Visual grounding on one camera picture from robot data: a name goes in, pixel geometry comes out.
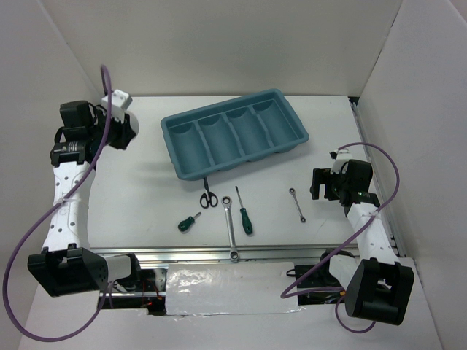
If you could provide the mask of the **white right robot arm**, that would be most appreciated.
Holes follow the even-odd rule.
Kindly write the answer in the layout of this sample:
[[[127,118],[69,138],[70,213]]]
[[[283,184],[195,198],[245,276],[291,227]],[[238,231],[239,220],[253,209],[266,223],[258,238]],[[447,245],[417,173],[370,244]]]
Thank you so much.
[[[336,254],[318,267],[319,280],[328,286],[338,281],[345,289],[348,316],[400,325],[404,320],[414,283],[414,272],[403,266],[390,245],[376,194],[369,191],[371,164],[362,160],[337,160],[330,168],[313,170],[310,193],[317,200],[320,187],[324,197],[338,201],[356,238],[360,261]]]

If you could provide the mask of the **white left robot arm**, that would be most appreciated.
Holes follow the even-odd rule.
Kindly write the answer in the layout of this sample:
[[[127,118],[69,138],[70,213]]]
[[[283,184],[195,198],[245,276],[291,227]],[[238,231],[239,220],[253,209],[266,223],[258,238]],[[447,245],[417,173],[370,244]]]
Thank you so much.
[[[102,257],[91,251],[88,240],[93,159],[100,145],[125,149],[138,134],[137,119],[126,111],[130,103],[130,98],[106,96],[97,106],[72,101],[60,107],[63,126],[50,152],[57,209],[41,252],[28,258],[28,270],[52,297],[104,291],[111,281],[128,291],[143,285],[135,254]]]

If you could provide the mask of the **small silver ratchet wrench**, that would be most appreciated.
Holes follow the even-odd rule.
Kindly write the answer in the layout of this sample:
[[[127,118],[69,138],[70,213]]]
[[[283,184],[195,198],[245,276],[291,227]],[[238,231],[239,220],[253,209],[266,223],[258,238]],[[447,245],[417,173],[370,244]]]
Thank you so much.
[[[300,207],[300,205],[299,205],[299,203],[298,203],[298,199],[297,199],[297,197],[296,197],[296,191],[295,191],[295,189],[294,189],[293,187],[291,187],[291,188],[289,189],[289,193],[291,194],[291,196],[292,196],[292,198],[293,198],[293,200],[294,200],[294,203],[295,203],[296,209],[297,209],[297,211],[298,211],[298,215],[299,215],[300,221],[301,221],[302,223],[305,223],[305,222],[306,222],[306,218],[305,218],[305,216],[303,215],[302,210],[301,210],[301,207]]]

